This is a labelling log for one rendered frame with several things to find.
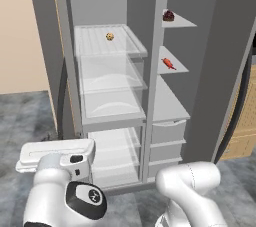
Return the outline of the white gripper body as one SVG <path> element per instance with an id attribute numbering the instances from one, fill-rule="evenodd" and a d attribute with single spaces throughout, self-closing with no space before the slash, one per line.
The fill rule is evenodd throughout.
<path id="1" fill-rule="evenodd" d="M 69 173 L 88 173 L 95 157 L 93 139 L 30 142 L 22 146 L 16 170 L 36 172 L 41 168 L 61 168 Z"/>

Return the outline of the clear freezer shelf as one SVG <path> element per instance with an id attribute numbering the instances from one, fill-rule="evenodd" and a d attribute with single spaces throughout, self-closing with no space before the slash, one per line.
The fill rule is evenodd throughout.
<path id="1" fill-rule="evenodd" d="M 144 118 L 143 108 L 132 90 L 86 94 L 83 98 L 84 125 Z"/>
<path id="2" fill-rule="evenodd" d="M 83 94 L 147 88 L 137 68 L 126 55 L 82 56 L 78 65 Z"/>
<path id="3" fill-rule="evenodd" d="M 139 126 L 88 134 L 96 144 L 92 165 L 95 185 L 112 188 L 139 181 L 142 131 Z"/>

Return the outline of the grey freezer door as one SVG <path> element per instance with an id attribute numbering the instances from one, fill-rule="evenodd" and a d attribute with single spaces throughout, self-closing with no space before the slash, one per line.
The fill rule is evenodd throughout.
<path id="1" fill-rule="evenodd" d="M 55 0 L 32 0 L 57 122 L 58 92 L 64 58 Z M 63 139 L 75 137 L 68 81 L 63 111 Z"/>

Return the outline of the white ribbed freezer shelf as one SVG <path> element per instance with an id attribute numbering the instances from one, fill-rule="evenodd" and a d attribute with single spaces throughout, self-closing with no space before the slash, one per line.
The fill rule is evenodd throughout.
<path id="1" fill-rule="evenodd" d="M 114 34 L 113 41 L 106 39 L 107 33 Z M 76 56 L 147 56 L 147 49 L 126 24 L 75 26 L 74 39 Z"/>

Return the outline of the white fridge drawer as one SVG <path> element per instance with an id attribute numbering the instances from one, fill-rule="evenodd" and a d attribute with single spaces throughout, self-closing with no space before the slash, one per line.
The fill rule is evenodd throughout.
<path id="1" fill-rule="evenodd" d="M 179 158 L 181 155 L 182 146 L 185 143 L 185 140 L 179 140 L 160 144 L 152 144 L 150 147 L 150 161 L 156 162 Z"/>
<path id="2" fill-rule="evenodd" d="M 153 178 L 156 176 L 156 174 L 159 170 L 170 167 L 170 166 L 177 165 L 181 161 L 182 161 L 182 158 L 179 157 L 179 158 L 174 158 L 174 159 L 150 162 L 149 168 L 148 168 L 148 177 Z"/>
<path id="3" fill-rule="evenodd" d="M 184 138 L 185 120 L 161 122 L 153 125 L 152 143 L 179 141 Z"/>

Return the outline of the wide white fridge shelf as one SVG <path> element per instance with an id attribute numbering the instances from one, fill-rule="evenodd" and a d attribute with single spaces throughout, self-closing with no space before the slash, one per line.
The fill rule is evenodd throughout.
<path id="1" fill-rule="evenodd" d="M 190 115 L 161 76 L 157 77 L 153 120 L 176 121 L 189 119 Z"/>

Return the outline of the red fish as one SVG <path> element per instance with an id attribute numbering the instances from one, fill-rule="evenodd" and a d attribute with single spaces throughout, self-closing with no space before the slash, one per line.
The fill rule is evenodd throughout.
<path id="1" fill-rule="evenodd" d="M 161 60 L 162 60 L 163 63 L 168 67 L 168 69 L 177 70 L 177 69 L 173 66 L 172 62 L 171 62 L 168 58 L 163 58 L 163 59 L 161 59 Z"/>

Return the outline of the grey fridge door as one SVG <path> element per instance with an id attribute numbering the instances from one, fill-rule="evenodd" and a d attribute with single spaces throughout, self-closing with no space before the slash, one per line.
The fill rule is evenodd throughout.
<path id="1" fill-rule="evenodd" d="M 234 86 L 252 44 L 255 20 L 255 0 L 216 0 L 183 152 L 185 163 L 215 159 Z"/>

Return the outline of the dark red cake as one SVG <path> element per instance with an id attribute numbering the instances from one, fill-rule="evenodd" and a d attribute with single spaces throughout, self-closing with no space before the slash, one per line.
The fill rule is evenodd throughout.
<path id="1" fill-rule="evenodd" d="M 166 10 L 163 14 L 163 20 L 167 22 L 172 22 L 175 19 L 175 15 L 172 11 Z"/>

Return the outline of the light wooden cabinets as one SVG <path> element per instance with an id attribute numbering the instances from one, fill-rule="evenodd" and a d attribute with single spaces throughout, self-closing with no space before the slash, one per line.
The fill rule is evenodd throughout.
<path id="1" fill-rule="evenodd" d="M 251 67 L 245 102 L 221 160 L 248 157 L 256 145 L 256 65 Z"/>

